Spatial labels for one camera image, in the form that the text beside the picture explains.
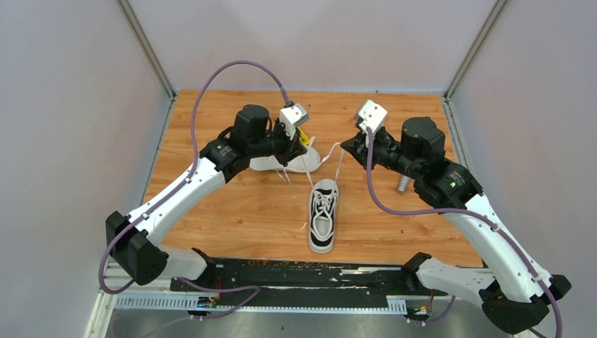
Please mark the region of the black white sneaker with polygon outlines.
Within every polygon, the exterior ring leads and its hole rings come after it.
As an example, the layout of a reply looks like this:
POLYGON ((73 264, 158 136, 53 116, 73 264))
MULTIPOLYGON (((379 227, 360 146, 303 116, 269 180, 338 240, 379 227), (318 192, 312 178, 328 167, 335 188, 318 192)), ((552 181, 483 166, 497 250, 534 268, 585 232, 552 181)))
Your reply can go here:
POLYGON ((331 179, 315 183, 309 198, 308 245, 317 254, 329 253, 334 246, 334 229, 339 188, 331 179))

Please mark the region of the white shoelace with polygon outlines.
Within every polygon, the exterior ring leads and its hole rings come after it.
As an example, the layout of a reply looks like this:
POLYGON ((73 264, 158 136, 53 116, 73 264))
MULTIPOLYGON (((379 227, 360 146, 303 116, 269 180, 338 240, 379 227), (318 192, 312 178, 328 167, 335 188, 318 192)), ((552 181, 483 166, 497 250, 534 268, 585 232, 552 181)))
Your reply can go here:
MULTIPOLYGON (((308 145, 308 146, 310 146, 310 147, 313 147, 313 146, 314 146, 314 144, 315 144, 316 136, 313 136, 313 137, 311 137, 311 138, 310 138, 310 140, 311 140, 311 143, 310 143, 310 145, 308 145)), ((331 146, 331 148, 330 148, 330 150, 329 150, 328 154, 327 154, 326 156, 324 156, 324 157, 321 157, 321 158, 322 158, 322 160, 321 160, 321 162, 320 162, 320 164, 319 164, 319 166, 318 166, 317 170, 318 170, 318 169, 319 169, 319 168, 320 168, 320 167, 321 167, 321 166, 322 166, 324 163, 326 163, 326 162, 327 162, 327 161, 328 161, 328 160, 329 160, 329 159, 332 157, 332 155, 333 155, 333 153, 334 153, 334 150, 335 150, 336 148, 340 149, 340 155, 339 155, 339 160, 338 160, 338 166, 337 166, 337 169, 336 169, 336 172, 335 172, 335 176, 334 176, 334 179, 333 179, 333 180, 334 180, 334 181, 337 183, 337 180, 338 180, 338 178, 339 178, 339 176, 340 176, 340 172, 341 172, 341 166, 342 166, 342 163, 343 163, 343 160, 344 160, 344 156, 345 156, 345 154, 346 154, 346 152, 340 148, 340 143, 339 143, 339 142, 333 143, 333 145, 331 146)), ((314 188, 314 185, 315 185, 315 183, 313 182, 313 179, 312 179, 312 177, 311 177, 311 173, 305 173, 305 174, 307 175, 307 178, 308 178, 308 180, 309 180, 309 183, 311 183, 311 187, 312 187, 312 189, 313 189, 313 188, 314 188)))

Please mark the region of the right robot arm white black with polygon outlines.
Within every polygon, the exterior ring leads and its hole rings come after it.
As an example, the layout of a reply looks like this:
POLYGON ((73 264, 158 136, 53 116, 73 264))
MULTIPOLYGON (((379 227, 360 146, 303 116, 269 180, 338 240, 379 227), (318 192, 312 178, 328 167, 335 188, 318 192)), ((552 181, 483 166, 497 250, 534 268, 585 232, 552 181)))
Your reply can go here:
POLYGON ((558 301, 571 288, 564 275, 542 268, 518 244, 495 214, 473 174, 447 158, 446 136, 428 117, 407 119, 400 139, 383 124, 356 121, 356 136, 341 147, 371 173, 376 165, 409 177, 415 193, 427 204, 425 213, 439 214, 475 248, 486 271, 448 265, 428 253, 415 254, 405 265, 402 284, 411 294, 438 290, 480 307, 484 315, 508 334, 534 332, 552 313, 555 335, 563 335, 558 301))

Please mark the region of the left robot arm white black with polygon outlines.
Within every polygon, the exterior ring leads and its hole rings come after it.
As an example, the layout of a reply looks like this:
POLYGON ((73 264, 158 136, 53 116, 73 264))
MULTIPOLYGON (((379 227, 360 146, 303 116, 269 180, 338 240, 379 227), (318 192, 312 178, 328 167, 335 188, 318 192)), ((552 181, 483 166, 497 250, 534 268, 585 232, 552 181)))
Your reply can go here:
POLYGON ((162 241, 172 227, 209 194, 249 167, 253 158, 272 156, 287 165, 307 152, 299 126, 309 119, 302 105, 282 108, 270 118, 259 105, 244 106, 234 124, 205 145, 191 165, 152 200, 106 219, 107 252, 138 285, 158 277, 183 277, 199 291, 215 284, 215 271, 198 249, 169 248, 162 241))

